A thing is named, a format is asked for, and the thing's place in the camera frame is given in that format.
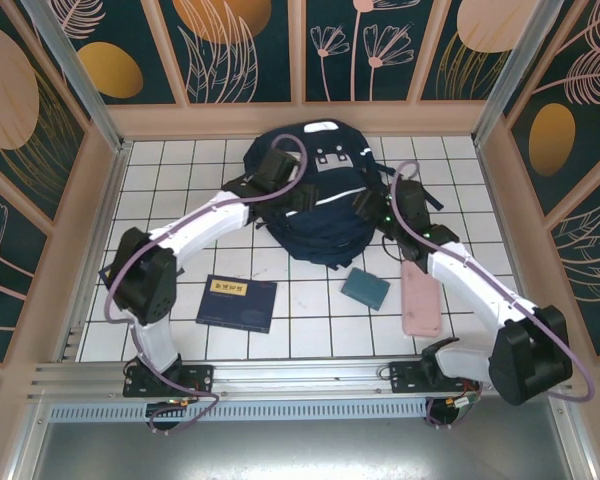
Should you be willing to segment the navy blue backpack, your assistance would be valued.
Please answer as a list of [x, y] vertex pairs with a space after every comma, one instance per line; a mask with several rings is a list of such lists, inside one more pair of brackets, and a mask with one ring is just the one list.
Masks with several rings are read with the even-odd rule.
[[255, 220], [296, 260], [333, 270], [349, 266], [379, 231], [354, 212], [353, 202], [366, 190], [390, 193], [383, 179], [394, 170], [375, 160], [359, 130], [332, 119], [288, 125], [258, 136], [243, 157], [244, 168], [257, 166], [272, 148], [294, 155], [307, 152], [308, 167], [300, 182], [316, 185], [318, 200], [310, 211]]

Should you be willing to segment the teal notebook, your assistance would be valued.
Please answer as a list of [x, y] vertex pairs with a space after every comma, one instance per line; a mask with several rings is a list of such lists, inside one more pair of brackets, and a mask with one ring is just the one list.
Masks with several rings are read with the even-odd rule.
[[353, 268], [341, 292], [371, 310], [379, 311], [390, 288], [390, 283], [373, 274]]

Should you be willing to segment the pink pencil case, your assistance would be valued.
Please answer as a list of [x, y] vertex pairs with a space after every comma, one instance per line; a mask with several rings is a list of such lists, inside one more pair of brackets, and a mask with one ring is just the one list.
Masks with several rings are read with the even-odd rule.
[[415, 263], [401, 266], [402, 330], [408, 336], [437, 337], [441, 331], [441, 291], [437, 280]]

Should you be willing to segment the aluminium frame post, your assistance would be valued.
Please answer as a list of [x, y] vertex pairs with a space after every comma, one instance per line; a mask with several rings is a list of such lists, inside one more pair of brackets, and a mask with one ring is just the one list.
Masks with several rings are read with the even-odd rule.
[[104, 101], [46, 0], [21, 0], [21, 3], [32, 22], [39, 28], [42, 38], [65, 71], [69, 83], [74, 87], [106, 143], [115, 153], [128, 150], [132, 144], [127, 142], [118, 131]]
[[566, 1], [538, 0], [473, 128], [471, 137], [477, 150], [488, 140], [516, 88], [530, 71], [551, 28], [560, 24], [558, 18]]

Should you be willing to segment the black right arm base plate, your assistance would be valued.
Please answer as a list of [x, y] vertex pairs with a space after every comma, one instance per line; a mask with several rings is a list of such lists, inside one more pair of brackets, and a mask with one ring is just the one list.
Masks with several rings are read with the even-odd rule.
[[390, 362], [388, 372], [393, 393], [458, 396], [480, 387], [475, 381], [445, 377], [425, 368], [419, 360]]

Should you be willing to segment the long aluminium mounting rail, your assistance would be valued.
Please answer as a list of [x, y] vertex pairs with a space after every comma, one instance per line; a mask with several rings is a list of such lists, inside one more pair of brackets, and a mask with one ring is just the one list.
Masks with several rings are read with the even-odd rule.
[[[387, 398], [393, 357], [211, 361], [212, 391], [225, 401]], [[121, 401], [124, 363], [43, 363], [26, 387], [31, 401]]]

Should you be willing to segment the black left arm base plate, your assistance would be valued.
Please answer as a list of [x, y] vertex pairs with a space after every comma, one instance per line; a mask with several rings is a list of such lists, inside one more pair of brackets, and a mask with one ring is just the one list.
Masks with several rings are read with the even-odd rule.
[[[125, 398], [190, 397], [190, 394], [165, 384], [142, 364], [133, 364], [123, 370], [125, 381], [122, 395]], [[183, 365], [176, 363], [163, 375], [171, 382], [189, 390], [210, 392], [214, 367], [211, 365]]]

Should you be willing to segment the aluminium side rail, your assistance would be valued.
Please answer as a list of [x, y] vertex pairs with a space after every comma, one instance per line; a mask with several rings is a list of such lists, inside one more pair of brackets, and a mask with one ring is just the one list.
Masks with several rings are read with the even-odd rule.
[[91, 315], [93, 296], [97, 294], [97, 274], [109, 238], [113, 210], [128, 166], [133, 143], [124, 141], [113, 157], [98, 208], [92, 222], [91, 231], [71, 294], [68, 309], [62, 325], [62, 333], [56, 346], [55, 362], [76, 362], [80, 357], [82, 335]]

